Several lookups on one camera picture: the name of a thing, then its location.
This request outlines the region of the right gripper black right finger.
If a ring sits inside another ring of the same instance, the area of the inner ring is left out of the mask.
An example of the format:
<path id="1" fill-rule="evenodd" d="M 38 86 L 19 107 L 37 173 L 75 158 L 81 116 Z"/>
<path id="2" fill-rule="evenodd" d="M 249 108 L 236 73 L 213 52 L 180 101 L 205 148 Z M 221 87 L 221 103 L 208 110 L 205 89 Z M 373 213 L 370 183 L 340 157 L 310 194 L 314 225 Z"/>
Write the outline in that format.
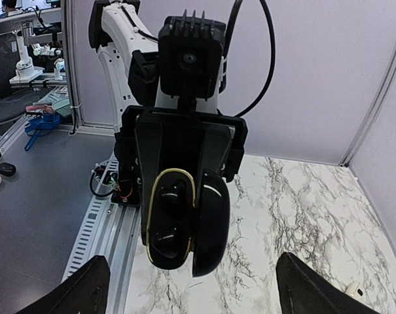
<path id="1" fill-rule="evenodd" d="M 293 253 L 276 264 L 282 313 L 375 313 L 375 310 L 332 286 Z"/>

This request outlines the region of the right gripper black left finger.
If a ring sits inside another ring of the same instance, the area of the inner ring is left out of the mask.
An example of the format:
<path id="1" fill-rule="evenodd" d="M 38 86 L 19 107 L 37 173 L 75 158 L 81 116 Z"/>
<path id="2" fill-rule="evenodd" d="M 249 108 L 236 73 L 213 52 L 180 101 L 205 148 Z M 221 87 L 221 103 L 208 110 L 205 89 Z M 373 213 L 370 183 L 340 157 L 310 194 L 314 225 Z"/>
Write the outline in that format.
<path id="1" fill-rule="evenodd" d="M 53 291 L 19 313 L 105 313 L 109 283 L 107 260 L 95 255 Z"/>

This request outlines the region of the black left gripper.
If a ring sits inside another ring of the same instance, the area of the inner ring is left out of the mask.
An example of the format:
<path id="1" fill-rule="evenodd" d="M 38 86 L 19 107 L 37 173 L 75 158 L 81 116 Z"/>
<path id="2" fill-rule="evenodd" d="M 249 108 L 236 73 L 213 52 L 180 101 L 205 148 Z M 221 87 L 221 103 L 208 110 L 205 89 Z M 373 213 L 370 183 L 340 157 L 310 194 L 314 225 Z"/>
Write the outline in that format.
<path id="1" fill-rule="evenodd" d="M 248 129 L 244 119 L 175 109 L 129 106 L 115 135 L 115 155 L 138 165 L 141 180 L 141 238 L 146 244 L 153 184 L 168 168 L 188 171 L 196 182 L 210 170 L 226 181 L 238 173 Z"/>

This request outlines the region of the black earbud charging case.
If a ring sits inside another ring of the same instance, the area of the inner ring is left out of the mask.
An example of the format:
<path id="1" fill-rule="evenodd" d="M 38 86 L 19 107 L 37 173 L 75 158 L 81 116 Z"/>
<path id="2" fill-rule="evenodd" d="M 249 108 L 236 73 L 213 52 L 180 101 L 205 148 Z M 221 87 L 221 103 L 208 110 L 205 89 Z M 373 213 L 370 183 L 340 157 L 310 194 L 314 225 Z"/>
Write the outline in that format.
<path id="1" fill-rule="evenodd" d="M 158 200 L 158 191 L 177 186 L 181 203 L 167 210 Z M 146 248 L 150 262 L 162 270 L 180 268 L 192 256 L 192 276 L 201 277 L 220 264 L 228 240 L 230 196 L 220 175 L 204 170 L 200 181 L 183 169 L 163 170 L 155 179 L 147 222 Z M 176 228 L 174 251 L 161 252 L 153 246 L 156 233 Z"/>

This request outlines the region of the black wireless earbud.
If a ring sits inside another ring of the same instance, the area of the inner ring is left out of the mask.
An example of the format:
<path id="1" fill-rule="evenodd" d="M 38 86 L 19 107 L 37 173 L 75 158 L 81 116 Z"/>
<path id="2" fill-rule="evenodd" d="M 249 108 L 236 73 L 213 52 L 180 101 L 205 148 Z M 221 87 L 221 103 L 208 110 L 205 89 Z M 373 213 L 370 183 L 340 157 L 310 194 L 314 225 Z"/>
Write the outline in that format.
<path id="1" fill-rule="evenodd" d="M 181 196 L 177 186 L 171 186 L 169 188 L 162 187 L 158 191 L 158 200 L 167 210 L 177 210 L 181 203 Z"/>

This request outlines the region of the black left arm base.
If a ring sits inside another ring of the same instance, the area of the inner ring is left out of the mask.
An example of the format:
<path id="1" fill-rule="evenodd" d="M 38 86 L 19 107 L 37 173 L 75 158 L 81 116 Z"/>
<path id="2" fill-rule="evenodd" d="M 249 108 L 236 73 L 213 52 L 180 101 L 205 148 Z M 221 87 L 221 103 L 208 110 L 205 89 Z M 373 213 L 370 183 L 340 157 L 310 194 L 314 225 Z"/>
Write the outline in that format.
<path id="1" fill-rule="evenodd" d="M 108 161 L 97 164 L 90 176 L 90 192 L 97 198 L 110 196 L 113 203 L 139 208 L 141 205 L 139 191 L 141 183 L 138 183 L 139 166 L 137 164 L 137 158 L 134 158 L 134 149 L 122 148 L 116 143 L 113 154 L 118 161 L 118 170 L 107 175 L 105 168 Z M 93 187 L 93 181 L 100 180 L 103 175 L 105 179 L 102 181 L 102 184 L 110 186 L 111 190 L 109 192 L 99 193 Z"/>

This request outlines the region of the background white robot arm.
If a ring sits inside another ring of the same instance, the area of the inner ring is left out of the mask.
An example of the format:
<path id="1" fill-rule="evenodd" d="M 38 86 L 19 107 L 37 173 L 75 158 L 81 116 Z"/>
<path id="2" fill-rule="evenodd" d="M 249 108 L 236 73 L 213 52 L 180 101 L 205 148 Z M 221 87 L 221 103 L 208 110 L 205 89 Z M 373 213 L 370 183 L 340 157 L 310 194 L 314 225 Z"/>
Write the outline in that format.
<path id="1" fill-rule="evenodd" d="M 33 32 L 33 22 L 22 22 L 20 29 L 13 32 L 16 37 L 17 48 L 20 59 L 15 65 L 15 76 L 9 80 L 12 86 L 29 84 L 38 77 L 45 74 L 45 68 L 33 64 L 33 58 L 29 55 L 28 47 L 32 47 L 35 57 L 52 58 L 53 81 L 63 81 L 62 71 L 65 69 L 65 61 L 61 48 L 54 48 L 47 41 L 53 40 L 55 35 L 60 33 L 50 33 L 35 35 Z"/>

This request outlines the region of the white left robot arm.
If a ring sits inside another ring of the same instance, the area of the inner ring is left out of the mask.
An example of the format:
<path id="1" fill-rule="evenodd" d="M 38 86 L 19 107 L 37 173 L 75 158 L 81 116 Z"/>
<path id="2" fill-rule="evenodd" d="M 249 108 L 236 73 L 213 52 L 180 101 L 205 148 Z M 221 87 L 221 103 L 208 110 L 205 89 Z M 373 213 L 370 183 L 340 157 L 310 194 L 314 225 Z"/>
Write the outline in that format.
<path id="1" fill-rule="evenodd" d="M 117 114 L 118 196 L 138 200 L 145 244 L 221 245 L 247 137 L 245 120 L 218 108 L 228 28 L 184 13 L 153 36 L 138 6 L 95 1 L 88 29 Z"/>

